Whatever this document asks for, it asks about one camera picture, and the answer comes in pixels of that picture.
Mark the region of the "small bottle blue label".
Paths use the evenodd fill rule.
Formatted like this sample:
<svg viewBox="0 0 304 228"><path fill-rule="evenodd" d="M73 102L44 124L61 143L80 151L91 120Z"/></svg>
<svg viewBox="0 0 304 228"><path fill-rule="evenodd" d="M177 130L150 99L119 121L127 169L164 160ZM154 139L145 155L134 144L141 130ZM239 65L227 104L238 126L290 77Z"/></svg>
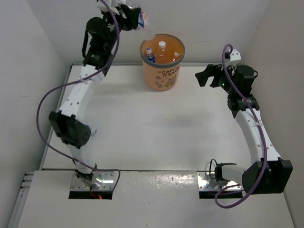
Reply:
<svg viewBox="0 0 304 228"><path fill-rule="evenodd" d="M87 125L87 127L90 129L90 136L94 137L97 133L97 129L93 128L92 126Z"/></svg>

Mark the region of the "clear bottle dark blue label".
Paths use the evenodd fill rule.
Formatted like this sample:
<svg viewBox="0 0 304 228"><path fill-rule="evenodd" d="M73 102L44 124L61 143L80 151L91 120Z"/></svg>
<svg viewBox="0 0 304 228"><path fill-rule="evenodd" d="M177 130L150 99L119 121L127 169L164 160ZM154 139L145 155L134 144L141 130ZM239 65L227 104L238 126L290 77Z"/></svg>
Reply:
<svg viewBox="0 0 304 228"><path fill-rule="evenodd" d="M155 63L155 55L153 54L152 49L150 47L146 48L145 50L145 58L148 61Z"/></svg>

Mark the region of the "clear bottle green label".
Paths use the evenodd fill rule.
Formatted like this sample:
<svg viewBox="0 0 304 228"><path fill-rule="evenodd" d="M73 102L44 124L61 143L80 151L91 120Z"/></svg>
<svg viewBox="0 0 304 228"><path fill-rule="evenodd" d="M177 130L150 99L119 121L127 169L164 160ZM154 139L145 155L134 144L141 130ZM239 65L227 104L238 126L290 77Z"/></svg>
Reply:
<svg viewBox="0 0 304 228"><path fill-rule="evenodd" d="M181 54L175 52L172 59L171 59L171 63L177 62L181 57Z"/></svg>

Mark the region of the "clear square bottle white cap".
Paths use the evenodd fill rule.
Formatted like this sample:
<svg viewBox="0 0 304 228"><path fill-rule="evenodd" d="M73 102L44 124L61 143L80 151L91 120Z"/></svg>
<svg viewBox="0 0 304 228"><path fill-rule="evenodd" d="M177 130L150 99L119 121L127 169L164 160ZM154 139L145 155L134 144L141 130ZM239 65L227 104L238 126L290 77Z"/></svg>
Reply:
<svg viewBox="0 0 304 228"><path fill-rule="evenodd" d="M166 48L166 42L160 41L158 43L158 48L155 54L155 59L157 64L168 64L169 63L169 53Z"/></svg>

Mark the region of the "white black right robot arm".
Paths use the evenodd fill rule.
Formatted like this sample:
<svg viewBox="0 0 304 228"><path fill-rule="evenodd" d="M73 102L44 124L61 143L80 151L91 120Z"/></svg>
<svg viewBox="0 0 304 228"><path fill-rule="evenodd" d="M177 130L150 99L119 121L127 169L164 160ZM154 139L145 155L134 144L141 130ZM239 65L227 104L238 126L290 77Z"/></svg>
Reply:
<svg viewBox="0 0 304 228"><path fill-rule="evenodd" d="M260 107L251 94L252 84L258 72L247 65L229 66L209 64L195 77L201 87L212 77L210 87L221 87L228 94L228 107L240 126L251 156L247 169L235 163L218 163L215 167L216 181L234 181L245 192L256 183L254 194L282 193L293 171L290 160L282 159L276 151L261 119Z"/></svg>

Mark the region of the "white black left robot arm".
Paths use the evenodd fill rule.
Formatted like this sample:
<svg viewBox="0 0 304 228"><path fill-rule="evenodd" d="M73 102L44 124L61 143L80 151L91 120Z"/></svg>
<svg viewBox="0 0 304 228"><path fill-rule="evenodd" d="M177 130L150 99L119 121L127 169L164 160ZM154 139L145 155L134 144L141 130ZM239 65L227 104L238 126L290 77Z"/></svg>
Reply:
<svg viewBox="0 0 304 228"><path fill-rule="evenodd" d="M83 123L86 108L96 86L105 78L111 66L117 35L122 30L136 30L145 26L140 6L117 3L110 10L106 6L99 9L102 17L93 17L86 24L79 82L60 108L48 117L55 134L72 154L76 176L86 185L92 185L97 175L97 165L84 148L94 133L91 127Z"/></svg>

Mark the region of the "clear bottle orange white label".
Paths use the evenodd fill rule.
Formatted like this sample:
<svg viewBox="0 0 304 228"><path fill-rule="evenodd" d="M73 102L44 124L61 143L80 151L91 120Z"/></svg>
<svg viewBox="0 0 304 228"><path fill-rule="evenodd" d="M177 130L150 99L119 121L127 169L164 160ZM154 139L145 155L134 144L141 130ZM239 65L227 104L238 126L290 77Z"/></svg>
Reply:
<svg viewBox="0 0 304 228"><path fill-rule="evenodd" d="M155 27L140 5L136 5L136 9L140 10L136 31L140 31L141 37L144 41L153 40L155 37Z"/></svg>

